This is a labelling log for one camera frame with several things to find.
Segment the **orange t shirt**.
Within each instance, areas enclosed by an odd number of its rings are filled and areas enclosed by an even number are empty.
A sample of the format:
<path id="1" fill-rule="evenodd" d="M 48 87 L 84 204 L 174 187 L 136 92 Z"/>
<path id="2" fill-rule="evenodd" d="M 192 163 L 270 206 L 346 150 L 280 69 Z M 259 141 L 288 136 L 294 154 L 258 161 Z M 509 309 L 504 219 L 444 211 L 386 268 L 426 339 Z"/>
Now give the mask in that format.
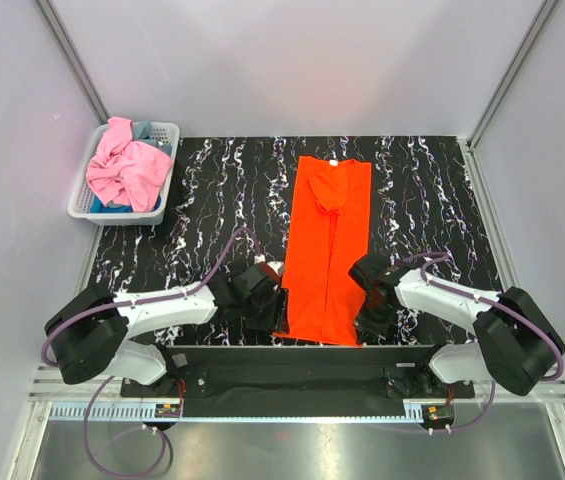
<path id="1" fill-rule="evenodd" d="M 368 253 L 371 164 L 299 158 L 282 287 L 288 331 L 282 338 L 354 346 L 365 293 L 349 276 Z"/>

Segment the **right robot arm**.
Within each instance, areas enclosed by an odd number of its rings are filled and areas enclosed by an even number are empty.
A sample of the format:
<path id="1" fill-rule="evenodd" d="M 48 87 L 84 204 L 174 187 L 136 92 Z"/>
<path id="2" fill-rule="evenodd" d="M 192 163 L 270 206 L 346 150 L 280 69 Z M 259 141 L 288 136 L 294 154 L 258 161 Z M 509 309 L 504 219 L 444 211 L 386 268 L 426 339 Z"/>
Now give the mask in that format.
<path id="1" fill-rule="evenodd" d="M 443 280 L 429 269 L 449 260 L 425 252 L 392 262 L 366 254 L 349 270 L 365 294 L 354 324 L 359 332 L 384 337 L 401 309 L 432 315 L 464 329 L 474 341 L 439 346 L 390 386 L 403 396 L 421 391 L 438 396 L 451 385 L 489 381 L 525 396 L 564 372 L 565 343 L 528 292 L 480 290 Z"/>

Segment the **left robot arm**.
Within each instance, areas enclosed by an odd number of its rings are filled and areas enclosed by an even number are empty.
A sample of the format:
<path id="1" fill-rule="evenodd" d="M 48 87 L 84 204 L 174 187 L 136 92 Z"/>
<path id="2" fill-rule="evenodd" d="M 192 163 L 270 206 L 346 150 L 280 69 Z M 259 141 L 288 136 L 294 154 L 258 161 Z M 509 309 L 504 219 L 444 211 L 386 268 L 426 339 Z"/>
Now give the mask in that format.
<path id="1" fill-rule="evenodd" d="M 181 385 L 184 365 L 164 346 L 143 345 L 137 337 L 241 320 L 264 331 L 283 330 L 284 269 L 279 261 L 258 259 L 231 278 L 213 274 L 180 290 L 113 294 L 86 288 L 45 325 L 45 361 L 67 385 L 107 375 L 136 383 L 146 396 L 167 396 Z"/>

